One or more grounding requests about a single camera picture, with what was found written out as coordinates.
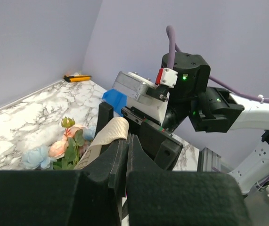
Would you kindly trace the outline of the beige printed ribbon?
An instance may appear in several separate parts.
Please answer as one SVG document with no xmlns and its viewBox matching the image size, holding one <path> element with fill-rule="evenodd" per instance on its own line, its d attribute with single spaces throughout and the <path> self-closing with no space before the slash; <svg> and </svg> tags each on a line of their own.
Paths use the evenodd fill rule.
<svg viewBox="0 0 269 226">
<path fill-rule="evenodd" d="M 80 170 L 88 166 L 101 155 L 101 148 L 118 139 L 127 139 L 129 123 L 123 117 L 114 117 L 96 134 L 86 153 L 74 167 Z"/>
</svg>

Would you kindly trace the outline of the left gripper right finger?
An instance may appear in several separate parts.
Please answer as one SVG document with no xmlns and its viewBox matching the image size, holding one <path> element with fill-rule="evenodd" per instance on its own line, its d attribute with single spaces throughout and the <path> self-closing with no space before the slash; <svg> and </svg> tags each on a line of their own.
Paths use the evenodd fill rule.
<svg viewBox="0 0 269 226">
<path fill-rule="evenodd" d="M 126 195 L 131 226 L 250 226 L 235 179 L 217 172 L 165 171 L 129 141 Z"/>
</svg>

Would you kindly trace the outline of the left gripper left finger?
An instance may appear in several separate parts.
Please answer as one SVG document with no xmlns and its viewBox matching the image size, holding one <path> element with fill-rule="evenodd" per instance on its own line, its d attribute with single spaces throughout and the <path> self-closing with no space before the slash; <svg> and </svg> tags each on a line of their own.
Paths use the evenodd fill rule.
<svg viewBox="0 0 269 226">
<path fill-rule="evenodd" d="M 0 170 L 0 226 L 119 226 L 128 142 L 81 170 Z"/>
</svg>

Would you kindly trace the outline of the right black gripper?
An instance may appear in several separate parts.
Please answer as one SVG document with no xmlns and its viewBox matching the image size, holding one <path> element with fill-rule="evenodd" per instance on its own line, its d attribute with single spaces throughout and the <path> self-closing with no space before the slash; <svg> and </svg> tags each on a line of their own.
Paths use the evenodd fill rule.
<svg viewBox="0 0 269 226">
<path fill-rule="evenodd" d="M 129 123 L 128 132 L 137 135 L 143 150 L 164 170 L 173 170 L 183 144 L 160 126 L 159 122 L 135 107 L 123 107 L 122 117 Z"/>
</svg>

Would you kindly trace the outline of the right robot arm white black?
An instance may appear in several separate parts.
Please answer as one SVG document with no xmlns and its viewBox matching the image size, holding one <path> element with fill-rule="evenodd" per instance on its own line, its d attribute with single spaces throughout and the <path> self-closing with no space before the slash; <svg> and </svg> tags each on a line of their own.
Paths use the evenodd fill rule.
<svg viewBox="0 0 269 226">
<path fill-rule="evenodd" d="M 168 147 L 171 133 L 189 118 L 195 131 L 227 133 L 262 129 L 258 145 L 230 172 L 243 194 L 269 185 L 269 100 L 246 97 L 229 87 L 208 86 L 211 68 L 201 55 L 165 54 L 154 82 L 134 72 L 119 72 L 103 100 L 126 119 L 145 152 L 171 169 L 179 151 Z"/>
</svg>

